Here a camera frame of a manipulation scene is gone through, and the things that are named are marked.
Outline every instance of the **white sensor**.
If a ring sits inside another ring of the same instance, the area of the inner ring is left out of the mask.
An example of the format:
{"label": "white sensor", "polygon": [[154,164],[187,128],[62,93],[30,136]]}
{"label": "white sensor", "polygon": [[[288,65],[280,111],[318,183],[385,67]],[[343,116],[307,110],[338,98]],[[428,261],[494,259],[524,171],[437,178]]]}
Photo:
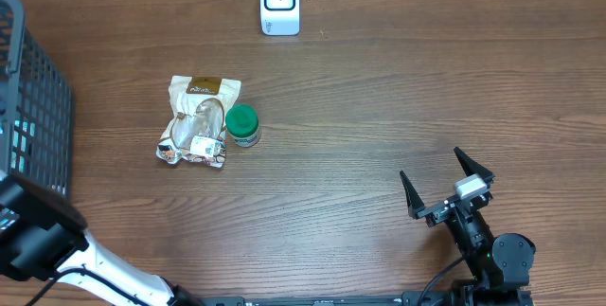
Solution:
{"label": "white sensor", "polygon": [[299,0],[260,0],[261,29],[271,36],[299,33]]}

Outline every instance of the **green lid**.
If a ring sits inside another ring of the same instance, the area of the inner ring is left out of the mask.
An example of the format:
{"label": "green lid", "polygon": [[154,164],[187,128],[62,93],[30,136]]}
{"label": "green lid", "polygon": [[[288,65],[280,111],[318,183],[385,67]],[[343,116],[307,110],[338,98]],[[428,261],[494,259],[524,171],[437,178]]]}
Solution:
{"label": "green lid", "polygon": [[257,131],[257,112],[251,106],[234,106],[225,116],[227,131],[235,137],[247,137]]}

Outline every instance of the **plastic bag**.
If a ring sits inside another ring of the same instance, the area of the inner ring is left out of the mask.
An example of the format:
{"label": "plastic bag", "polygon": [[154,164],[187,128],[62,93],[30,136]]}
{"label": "plastic bag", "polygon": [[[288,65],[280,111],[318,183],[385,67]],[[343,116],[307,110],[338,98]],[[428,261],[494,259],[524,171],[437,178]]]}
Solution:
{"label": "plastic bag", "polygon": [[225,115],[240,94],[241,82],[221,78],[172,77],[174,118],[160,137],[156,156],[169,164],[181,159],[220,168],[225,162]]}

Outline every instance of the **wood grain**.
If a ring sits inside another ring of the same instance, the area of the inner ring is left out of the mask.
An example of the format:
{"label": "wood grain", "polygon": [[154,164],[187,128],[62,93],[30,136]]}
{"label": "wood grain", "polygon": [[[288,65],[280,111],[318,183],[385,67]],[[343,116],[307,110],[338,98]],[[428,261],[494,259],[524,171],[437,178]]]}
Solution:
{"label": "wood grain", "polygon": [[[23,1],[78,97],[73,202],[127,261],[199,296],[421,289],[456,251],[408,219],[398,171],[437,202],[460,146],[497,174],[492,231],[538,246],[536,304],[603,303],[604,0],[301,0],[275,38],[258,0]],[[176,74],[242,80],[260,143],[222,171],[156,159]],[[1,283],[1,305],[42,286]]]}

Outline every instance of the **black plastic basket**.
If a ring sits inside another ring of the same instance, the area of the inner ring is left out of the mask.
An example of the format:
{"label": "black plastic basket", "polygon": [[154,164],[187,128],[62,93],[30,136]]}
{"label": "black plastic basket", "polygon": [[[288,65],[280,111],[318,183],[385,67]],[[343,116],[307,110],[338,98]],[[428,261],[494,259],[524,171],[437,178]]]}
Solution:
{"label": "black plastic basket", "polygon": [[74,99],[25,21],[19,0],[0,0],[0,170],[67,198]]}

